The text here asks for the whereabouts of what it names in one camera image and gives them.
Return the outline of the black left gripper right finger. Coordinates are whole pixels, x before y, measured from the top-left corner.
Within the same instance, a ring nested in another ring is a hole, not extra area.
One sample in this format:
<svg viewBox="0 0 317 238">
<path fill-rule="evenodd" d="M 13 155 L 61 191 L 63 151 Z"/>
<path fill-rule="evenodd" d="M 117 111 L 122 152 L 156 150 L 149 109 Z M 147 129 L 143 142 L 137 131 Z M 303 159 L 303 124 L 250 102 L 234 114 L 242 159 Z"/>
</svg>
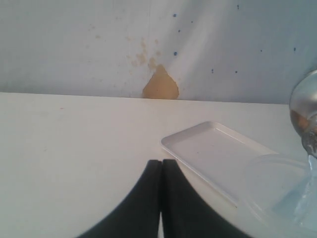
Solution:
<svg viewBox="0 0 317 238">
<path fill-rule="evenodd" d="M 246 238 L 194 190 L 178 163 L 162 162 L 161 213 L 165 238 Z"/>
</svg>

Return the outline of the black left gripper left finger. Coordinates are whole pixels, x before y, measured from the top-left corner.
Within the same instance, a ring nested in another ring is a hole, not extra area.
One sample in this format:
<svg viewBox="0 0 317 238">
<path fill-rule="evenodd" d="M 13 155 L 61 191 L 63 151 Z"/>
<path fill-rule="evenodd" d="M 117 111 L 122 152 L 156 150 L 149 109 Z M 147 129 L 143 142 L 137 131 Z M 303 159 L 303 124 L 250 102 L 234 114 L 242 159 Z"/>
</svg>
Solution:
<svg viewBox="0 0 317 238">
<path fill-rule="evenodd" d="M 81 238 L 157 238 L 162 162 L 149 160 L 129 194 Z"/>
</svg>

